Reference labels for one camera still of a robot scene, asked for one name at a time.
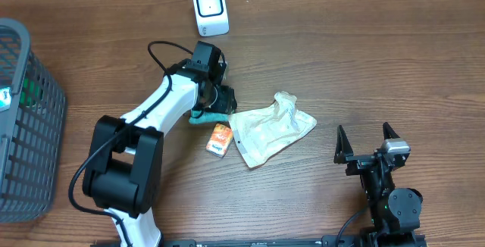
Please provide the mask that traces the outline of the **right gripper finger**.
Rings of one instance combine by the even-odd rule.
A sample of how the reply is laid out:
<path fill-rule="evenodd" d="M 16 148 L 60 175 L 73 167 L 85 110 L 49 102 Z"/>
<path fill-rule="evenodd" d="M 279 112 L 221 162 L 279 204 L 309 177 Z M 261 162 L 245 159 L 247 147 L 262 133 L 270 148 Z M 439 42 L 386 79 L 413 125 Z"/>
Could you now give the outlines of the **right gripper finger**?
<path fill-rule="evenodd" d="M 336 150 L 333 162 L 335 164 L 346 164 L 353 156 L 354 152 L 346 136 L 346 132 L 343 129 L 343 126 L 339 125 L 337 127 Z"/>
<path fill-rule="evenodd" d="M 387 139 L 398 139 L 399 135 L 394 131 L 388 122 L 383 123 L 383 137 Z"/>

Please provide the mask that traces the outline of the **teal snack packet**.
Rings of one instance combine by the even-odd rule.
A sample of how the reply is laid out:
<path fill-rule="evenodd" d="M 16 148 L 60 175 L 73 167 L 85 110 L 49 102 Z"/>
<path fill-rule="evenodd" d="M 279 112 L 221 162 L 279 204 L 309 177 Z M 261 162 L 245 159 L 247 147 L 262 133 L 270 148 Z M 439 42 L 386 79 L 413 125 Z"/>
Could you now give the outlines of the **teal snack packet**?
<path fill-rule="evenodd" d="M 190 124 L 209 124 L 209 123 L 224 123 L 228 121 L 227 114 L 205 112 L 205 111 L 191 111 L 189 117 Z"/>

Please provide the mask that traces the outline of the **small orange snack packet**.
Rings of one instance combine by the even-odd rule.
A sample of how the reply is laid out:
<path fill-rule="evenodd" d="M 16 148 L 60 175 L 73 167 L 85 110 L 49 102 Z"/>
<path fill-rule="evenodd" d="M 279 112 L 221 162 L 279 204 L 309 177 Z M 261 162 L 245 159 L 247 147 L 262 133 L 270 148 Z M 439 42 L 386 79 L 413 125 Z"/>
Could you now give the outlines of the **small orange snack packet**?
<path fill-rule="evenodd" d="M 232 141 L 233 131 L 228 126 L 217 123 L 206 144 L 206 150 L 219 158 L 223 158 Z"/>

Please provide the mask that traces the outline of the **beige plastic pouch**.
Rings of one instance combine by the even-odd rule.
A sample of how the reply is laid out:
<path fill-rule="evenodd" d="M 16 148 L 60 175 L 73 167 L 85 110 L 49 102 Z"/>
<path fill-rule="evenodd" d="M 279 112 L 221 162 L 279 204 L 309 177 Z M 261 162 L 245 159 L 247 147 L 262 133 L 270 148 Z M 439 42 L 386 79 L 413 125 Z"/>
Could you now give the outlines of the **beige plastic pouch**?
<path fill-rule="evenodd" d="M 228 116 L 236 147 L 248 167 L 263 165 L 315 128 L 316 119 L 300 111 L 296 100 L 288 92 L 277 92 L 274 103 L 266 108 Z"/>

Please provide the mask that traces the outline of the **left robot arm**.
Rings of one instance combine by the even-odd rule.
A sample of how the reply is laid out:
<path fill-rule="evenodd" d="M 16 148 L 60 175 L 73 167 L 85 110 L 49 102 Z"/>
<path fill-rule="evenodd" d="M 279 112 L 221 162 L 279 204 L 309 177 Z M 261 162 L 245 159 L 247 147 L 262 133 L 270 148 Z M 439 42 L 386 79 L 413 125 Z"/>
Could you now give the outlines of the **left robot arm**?
<path fill-rule="evenodd" d="M 80 167 L 93 214 L 113 220 L 119 246 L 160 246 L 152 213 L 160 190 L 165 135 L 188 111 L 231 114 L 233 88 L 223 84 L 225 61 L 186 59 L 166 70 L 162 84 L 138 108 L 95 125 L 89 156 Z"/>

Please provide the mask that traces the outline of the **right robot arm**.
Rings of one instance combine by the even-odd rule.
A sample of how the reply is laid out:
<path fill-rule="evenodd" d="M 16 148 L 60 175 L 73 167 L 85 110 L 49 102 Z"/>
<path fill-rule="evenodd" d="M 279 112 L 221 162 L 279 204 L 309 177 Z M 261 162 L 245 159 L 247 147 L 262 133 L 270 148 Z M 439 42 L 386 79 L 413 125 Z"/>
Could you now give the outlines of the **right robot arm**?
<path fill-rule="evenodd" d="M 423 196 L 413 188 L 397 188 L 392 172 L 405 166 L 409 144 L 386 122 L 383 143 L 370 155 L 355 155 L 342 126 L 337 127 L 333 162 L 346 166 L 346 175 L 360 177 L 367 205 L 353 214 L 340 228 L 335 246 L 426 246 L 424 236 L 415 233 L 420 227 Z M 372 227 L 358 235 L 344 237 L 346 228 L 368 212 Z"/>

